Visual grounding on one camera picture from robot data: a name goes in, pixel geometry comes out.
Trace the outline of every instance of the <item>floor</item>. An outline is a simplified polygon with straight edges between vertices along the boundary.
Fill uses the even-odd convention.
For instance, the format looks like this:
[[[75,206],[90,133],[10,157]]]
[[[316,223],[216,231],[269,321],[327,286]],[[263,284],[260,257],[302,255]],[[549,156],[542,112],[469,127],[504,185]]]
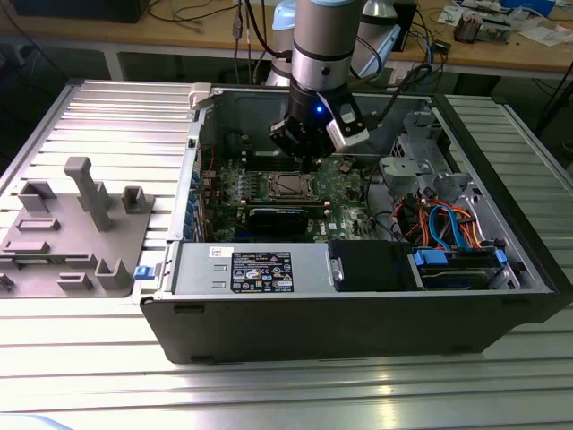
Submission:
[[[26,65],[15,68],[4,64],[0,68],[0,169],[10,163],[13,156],[26,142],[36,124],[51,106],[64,80],[38,51],[29,48]],[[103,56],[98,52],[83,50],[47,49],[47,54],[71,79],[108,79]],[[225,58],[184,57],[183,67],[177,67],[173,56],[123,54],[122,62],[132,81],[163,82],[219,82],[235,83],[232,60]],[[246,77],[246,62],[239,62],[241,78]],[[451,93],[458,76],[444,73],[437,92]],[[558,82],[547,82],[556,86]],[[434,91],[433,85],[427,90]],[[504,98],[530,127],[543,111],[549,96],[531,79],[502,78],[492,92]],[[567,153],[562,144],[573,141],[570,118],[573,106],[561,110],[542,136],[543,143],[556,159],[567,167],[573,154]]]

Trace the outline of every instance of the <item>robotic arm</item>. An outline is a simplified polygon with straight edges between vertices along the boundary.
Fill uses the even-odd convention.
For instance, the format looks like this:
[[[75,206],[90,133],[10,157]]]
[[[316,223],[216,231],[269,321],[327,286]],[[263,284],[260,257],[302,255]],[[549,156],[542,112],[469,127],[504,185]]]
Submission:
[[[288,111],[270,137],[309,171],[320,157],[368,139],[346,85],[363,0],[298,0]]]

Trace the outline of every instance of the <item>motherboard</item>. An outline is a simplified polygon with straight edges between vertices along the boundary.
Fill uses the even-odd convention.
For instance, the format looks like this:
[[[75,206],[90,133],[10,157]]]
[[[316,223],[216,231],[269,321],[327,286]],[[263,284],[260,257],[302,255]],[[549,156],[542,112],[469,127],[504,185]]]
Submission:
[[[228,159],[203,172],[206,239],[322,243],[377,238],[364,204],[363,173],[349,157],[325,159],[308,174],[257,170],[245,159]]]

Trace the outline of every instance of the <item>cable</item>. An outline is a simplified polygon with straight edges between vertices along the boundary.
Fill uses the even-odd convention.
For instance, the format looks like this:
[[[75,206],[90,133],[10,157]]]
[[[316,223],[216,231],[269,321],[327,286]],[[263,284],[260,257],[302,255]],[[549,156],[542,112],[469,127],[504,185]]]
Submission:
[[[265,42],[267,41],[267,18],[265,17],[265,0],[261,0],[261,11],[262,11],[262,31],[264,33],[265,36]],[[262,62],[262,58],[265,56],[265,51],[263,50],[261,52],[261,55],[259,56],[259,60],[257,61],[257,64],[254,66],[254,71],[252,72],[252,83],[254,83],[255,85],[258,82],[258,77],[259,77],[259,67],[261,67],[261,62]]]
[[[446,57],[444,58],[444,55],[440,53],[440,58],[441,58],[441,64],[440,67],[438,68],[438,80],[436,82],[436,86],[433,88],[434,92],[436,92],[440,87],[441,78],[444,75],[444,65],[448,62],[448,54],[446,54]]]
[[[42,48],[39,47],[38,44],[37,44],[34,40],[32,40],[32,39],[30,38],[30,36],[28,36],[28,35],[24,32],[24,30],[21,29],[21,27],[16,23],[16,21],[12,18],[12,16],[10,16],[10,14],[8,13],[8,11],[6,11],[6,6],[4,6],[4,2],[0,1],[0,7],[2,8],[2,11],[4,12],[4,15],[6,15],[6,18],[8,18],[8,21],[12,24],[12,26],[14,26],[14,28],[17,29],[17,31],[18,31],[25,39],[27,39],[27,40],[29,41],[29,43],[30,43],[31,45],[33,45],[33,47],[36,48],[36,49],[38,50],[38,52],[40,52],[44,58],[46,58],[46,61],[48,61],[48,62],[50,63],[50,65],[51,65],[52,67],[54,67],[54,69],[55,69],[58,73],[60,73],[60,75],[62,76],[62,78],[64,79],[64,81],[68,82],[68,80],[70,79],[70,78],[68,77],[68,75],[65,74],[65,73],[62,71],[62,69],[60,69],[60,68],[56,65],[56,63],[54,63],[54,62],[52,61],[52,59],[51,59],[49,56],[46,55],[46,53],[42,50]]]
[[[538,136],[543,133],[543,130],[551,123],[553,118],[559,113],[561,108],[567,104],[569,97],[573,95],[573,81],[565,88],[565,90],[555,99],[553,104],[547,109],[542,118],[540,119],[537,127],[535,128],[535,134]]]
[[[177,20],[184,20],[184,16],[181,16],[179,14],[180,12],[186,11],[187,9],[195,9],[195,8],[199,8],[199,7],[205,7],[205,6],[210,5],[213,2],[213,0],[208,0],[207,2],[205,2],[203,4],[180,7],[179,9],[176,9],[175,5],[174,5],[174,1],[175,0],[169,0],[169,8],[171,9],[171,16],[173,17],[173,19],[176,18]],[[199,27],[202,24],[202,21],[183,21],[183,22],[177,21],[175,24],[177,24],[180,27],[185,27],[186,29],[193,30],[199,34],[203,33],[203,30]]]
[[[482,244],[481,244],[481,240],[478,238],[477,235],[477,226],[475,225],[476,223],[474,223],[474,239],[475,239],[475,244],[477,245],[478,248],[483,248]]]
[[[163,22],[189,22],[189,21],[197,21],[197,20],[200,20],[201,18],[207,18],[208,16],[214,15],[214,14],[216,14],[216,13],[221,13],[221,12],[225,12],[225,11],[230,11],[230,10],[235,9],[235,8],[237,7],[236,4],[233,4],[232,6],[224,7],[224,8],[222,8],[222,9],[217,9],[216,11],[209,12],[209,13],[205,13],[205,14],[203,14],[203,15],[193,16],[193,17],[191,17],[191,18],[181,18],[181,19],[178,19],[178,18],[177,18],[177,19],[176,19],[176,18],[165,18],[165,17],[163,17],[163,16],[156,15],[156,14],[153,12],[153,6],[155,6],[155,5],[156,5],[157,3],[159,3],[160,1],[161,1],[161,0],[154,0],[154,2],[150,4],[150,7],[148,8],[147,13],[148,13],[149,15],[151,15],[153,18],[155,18],[156,20],[160,20],[160,21],[163,21]],[[178,9],[176,13],[179,14],[182,10],[189,9],[189,8],[191,8],[191,6],[183,7],[183,8],[181,8],[181,9]]]
[[[429,59],[429,62],[432,63],[433,61],[433,56],[432,56],[432,49],[430,48],[430,42],[428,42],[428,39],[419,31],[413,30],[413,31],[409,31],[408,34],[411,34],[413,36],[416,36],[418,39],[418,47],[420,47],[420,49],[422,49],[422,51],[424,52],[424,62],[426,60],[426,58]],[[420,40],[424,43],[425,47],[422,47],[422,45],[420,45]]]
[[[382,111],[381,114],[377,115],[377,120],[378,123],[381,124],[381,122],[384,120],[384,118],[386,117],[386,115],[388,114],[388,112],[392,109],[392,106],[394,105],[394,103],[396,102],[396,99],[398,98],[398,96],[400,95],[400,92],[402,92],[402,90],[404,89],[404,87],[407,86],[408,81],[412,78],[412,76],[414,76],[415,74],[421,72],[422,70],[427,71],[428,73],[423,77],[425,78],[426,76],[429,76],[430,73],[432,72],[432,67],[430,65],[427,64],[420,64],[418,66],[416,66],[415,68],[413,68],[412,70],[410,70],[406,77],[404,78],[404,80],[402,80],[402,82],[398,85],[398,87],[396,88],[396,90],[394,91],[394,94],[392,94],[392,97],[390,98],[388,104],[386,105],[386,107],[384,108],[384,110]]]
[[[561,148],[568,153],[568,155],[573,155],[573,142],[564,142],[561,144]]]
[[[458,247],[460,248],[467,248],[466,240],[462,235],[459,234],[459,226],[458,226],[458,220],[456,219],[456,214],[451,208],[449,208],[448,206],[444,206],[443,204],[435,206],[430,212],[430,218],[428,219],[428,226],[430,228],[430,234],[432,235],[432,238],[441,246],[443,246],[446,251],[450,251],[449,245],[440,239],[440,237],[436,233],[436,228],[434,226],[436,215],[440,210],[445,210],[448,212],[449,221],[451,222],[451,231],[454,234],[456,245],[458,245]]]
[[[422,27],[425,32],[426,39],[431,42],[430,44],[432,44],[435,41],[432,31],[426,25],[426,20],[423,18],[423,15],[420,13],[420,11],[416,9],[415,12],[420,17],[422,25],[418,24],[417,22],[412,22],[412,24],[417,25],[418,27]]]
[[[392,213],[393,213],[392,211],[379,211],[379,212],[376,212],[374,215],[372,215],[372,217],[373,217],[373,218],[376,218],[376,217],[378,217],[379,215],[383,215],[383,214],[391,215]]]
[[[237,10],[235,14],[235,19],[233,21],[233,39],[235,39],[235,52],[233,53],[233,65],[235,66],[235,77],[236,83],[241,84],[241,79],[239,78],[239,68],[236,62],[236,56],[239,51],[239,40],[243,37],[243,14],[241,9],[243,7],[242,0],[237,2]]]
[[[369,178],[368,178],[368,183],[366,185],[366,188],[364,190],[364,203],[366,204],[366,210],[368,210],[368,213],[370,214],[371,218],[374,220],[374,222],[376,223],[376,225],[378,227],[380,227],[381,229],[383,229],[384,231],[386,231],[391,237],[392,239],[396,239],[398,242],[402,241],[402,238],[400,236],[398,236],[395,232],[393,232],[392,230],[390,230],[388,227],[386,227],[384,224],[382,224],[381,222],[379,222],[373,215],[372,215],[372,209],[370,208],[370,203],[368,202],[368,194],[370,192],[370,185],[372,184],[372,178],[374,177],[374,173],[377,170],[377,167],[374,167],[374,169],[372,170]]]
[[[538,136],[543,132],[545,127],[552,120],[552,115],[554,115],[554,114],[552,113],[552,109],[550,109],[550,106],[551,106],[553,100],[555,99],[555,96],[557,96],[557,93],[559,92],[559,90],[563,86],[563,83],[565,83],[565,81],[567,80],[567,77],[571,73],[571,69],[573,69],[573,61],[571,61],[571,64],[569,65],[569,69],[567,69],[567,71],[563,75],[563,78],[561,79],[561,82],[559,82],[557,89],[553,92],[553,95],[551,96],[551,98],[549,100],[547,100],[547,103],[543,107],[542,116],[541,116],[541,118],[539,118],[539,121],[537,123],[537,127],[535,128],[535,134],[537,134]]]
[[[235,39],[235,52],[233,53],[233,64],[235,65],[236,83],[238,83],[240,85],[241,79],[239,79],[239,67],[236,63],[236,55],[237,55],[238,50],[239,50],[239,39]]]
[[[549,88],[550,90],[553,90],[553,91],[557,90],[557,87],[553,87],[549,83],[543,82],[541,79],[534,79],[534,81],[537,83],[540,83],[541,85],[543,85],[546,88]]]
[[[374,47],[368,43],[366,40],[362,39],[360,36],[356,36],[356,40],[358,40],[358,42],[365,47],[366,49],[368,49],[371,54],[374,56],[374,58],[376,58],[376,72],[374,73],[370,73],[366,76],[364,76],[363,78],[360,77],[360,75],[358,73],[356,73],[356,71],[350,67],[350,73],[358,79],[358,81],[354,81],[352,82],[352,87],[351,88],[355,88],[358,85],[361,85],[363,83],[367,83],[369,81],[372,81],[376,78],[378,78],[383,70],[384,70],[384,63],[382,62],[382,58],[380,57],[380,53],[374,49]]]
[[[38,51],[34,60],[32,61],[32,67],[30,68],[30,73],[28,74],[28,82],[30,83],[30,92],[33,92],[33,79],[34,79],[34,72],[36,72],[36,63],[38,62],[38,58],[41,56],[41,53]]]
[[[262,47],[264,47],[265,51],[267,51],[275,58],[286,58],[287,56],[285,54],[279,54],[278,52],[274,51],[269,45],[267,45],[267,41],[262,38],[261,32],[259,31],[259,25],[257,24],[257,20],[254,17],[254,12],[252,11],[251,0],[244,0],[244,3],[247,6],[247,12],[251,16],[252,27],[254,28],[254,32],[257,35],[257,39],[259,40],[259,43],[261,43]],[[265,11],[263,10],[262,13],[263,13],[263,21],[265,22],[266,20],[266,18],[264,17]]]
[[[252,70],[251,70],[251,19],[249,13],[246,14],[247,18],[247,60],[249,62],[249,85],[252,85]]]
[[[0,106],[0,111],[4,112],[5,114],[7,114],[12,119],[15,119],[16,121],[20,121],[23,124],[26,124],[26,125],[34,125],[35,124],[35,123],[33,124],[32,121],[30,121],[29,119],[26,119],[26,118],[23,118],[21,116],[14,114],[14,112],[12,112],[12,110],[10,110],[4,106]]]
[[[354,67],[351,65],[350,66],[350,73],[356,78],[356,79],[362,79],[360,77],[360,75],[356,72],[356,70],[354,69]]]
[[[207,169],[207,173],[209,173],[213,166],[215,165],[215,148],[211,148],[211,162],[209,163],[209,168]]]
[[[535,86],[539,89],[539,91],[541,91],[546,96],[552,97],[552,94],[549,91],[547,91],[544,87],[542,87],[540,82],[538,82],[536,79],[533,79],[533,82],[534,82]]]
[[[495,0],[492,0],[492,2],[490,3],[489,6],[480,6],[480,5],[474,0],[475,10],[476,10],[476,11],[484,10],[484,11],[486,11],[486,12],[499,13],[500,11],[496,11],[495,9],[492,9],[492,6],[493,6],[494,3],[495,3]]]
[[[18,78],[18,81],[20,81],[20,83],[26,87],[28,87],[30,94],[32,96],[35,97],[36,94],[34,94],[34,92],[32,91],[33,89],[38,89],[38,90],[42,90],[48,97],[49,97],[49,103],[51,104],[54,99],[57,97],[55,94],[53,94],[50,90],[47,90],[46,88],[40,86],[40,85],[36,85],[34,83],[31,83],[30,81],[28,81],[26,79],[25,76],[22,76],[22,74],[20,73],[20,70],[22,69],[22,67],[17,66],[16,64],[14,64],[14,62],[12,61],[11,58],[7,57],[4,53],[2,53],[2,50],[0,49],[0,57],[4,59],[5,63],[11,67],[14,71],[14,73],[16,74],[16,77]]]

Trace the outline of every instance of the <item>slotted aluminum surface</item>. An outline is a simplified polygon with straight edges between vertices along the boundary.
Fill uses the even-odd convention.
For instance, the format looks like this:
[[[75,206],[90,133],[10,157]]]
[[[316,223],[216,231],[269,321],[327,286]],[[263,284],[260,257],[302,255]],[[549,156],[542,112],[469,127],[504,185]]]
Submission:
[[[88,90],[100,91],[100,97],[124,94],[130,103],[134,93],[147,90],[158,98],[172,96],[172,103],[189,88],[88,82],[80,93]],[[65,118],[60,125],[70,127],[71,118],[117,121],[80,107],[75,95],[71,99],[76,101],[59,115]],[[114,103],[127,101],[115,95]],[[140,113],[116,110],[125,121],[139,121],[134,112]],[[146,115],[157,112],[147,108]],[[161,120],[152,120],[159,123],[186,121],[183,109],[169,120],[157,115]],[[145,127],[148,133],[149,124]],[[89,133],[73,138],[39,142],[42,149],[26,171],[43,168],[59,193],[75,193],[73,185],[47,169],[58,166],[68,152],[109,153],[95,165],[126,167],[134,174],[139,169],[144,176],[107,182],[117,182],[118,188],[134,182],[144,183],[146,190],[154,187],[156,215],[162,218],[149,230],[146,243],[158,241],[158,249],[143,254],[152,261],[154,253],[162,253],[162,226],[168,223],[175,183],[156,182],[146,156],[157,156],[163,170],[174,168],[170,157],[179,157],[184,143],[101,144],[90,142]],[[1,202],[6,217],[20,207],[13,195]],[[74,429],[552,430],[573,426],[571,404],[571,309],[543,325],[515,329],[481,355],[174,365],[165,359],[139,308],[127,299],[0,301],[0,409],[45,415]]]
[[[503,184],[573,282],[573,183],[510,108],[489,98],[448,96]],[[451,151],[462,171],[461,155]]]

